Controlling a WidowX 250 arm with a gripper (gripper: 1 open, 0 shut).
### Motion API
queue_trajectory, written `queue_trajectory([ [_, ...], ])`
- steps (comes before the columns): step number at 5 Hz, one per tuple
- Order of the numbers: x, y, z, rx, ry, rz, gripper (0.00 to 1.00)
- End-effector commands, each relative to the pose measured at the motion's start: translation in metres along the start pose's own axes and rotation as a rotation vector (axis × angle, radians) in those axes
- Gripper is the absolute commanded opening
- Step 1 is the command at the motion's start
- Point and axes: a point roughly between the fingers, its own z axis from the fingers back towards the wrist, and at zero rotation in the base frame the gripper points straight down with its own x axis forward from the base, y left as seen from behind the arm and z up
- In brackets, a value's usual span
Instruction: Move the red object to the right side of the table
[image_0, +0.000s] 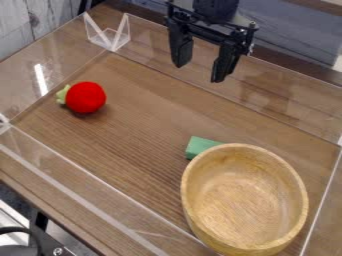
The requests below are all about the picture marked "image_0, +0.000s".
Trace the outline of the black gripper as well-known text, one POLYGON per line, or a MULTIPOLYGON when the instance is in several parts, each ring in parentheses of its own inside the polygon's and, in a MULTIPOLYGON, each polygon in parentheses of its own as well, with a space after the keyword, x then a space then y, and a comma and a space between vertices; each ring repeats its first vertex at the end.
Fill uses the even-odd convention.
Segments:
MULTIPOLYGON (((242 54, 249 55, 254 47, 254 34, 259 30, 257 22, 239 12, 238 1, 167 1, 168 42, 171 60, 178 68, 193 59, 194 39, 187 25, 211 32, 215 36, 226 36, 242 46, 242 54)), ((211 82, 221 83, 234 72, 241 57, 241 47, 225 41, 219 47, 219 55, 214 61, 211 82)))

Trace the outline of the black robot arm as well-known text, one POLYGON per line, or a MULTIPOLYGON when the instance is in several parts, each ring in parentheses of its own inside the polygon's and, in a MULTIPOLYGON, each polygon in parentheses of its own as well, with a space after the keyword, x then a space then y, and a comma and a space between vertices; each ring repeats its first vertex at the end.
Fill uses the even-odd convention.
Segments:
POLYGON ((194 38, 219 46, 211 82, 234 72, 242 55, 250 55, 258 24, 239 14, 239 0, 166 0, 171 60, 182 68, 193 60, 194 38))

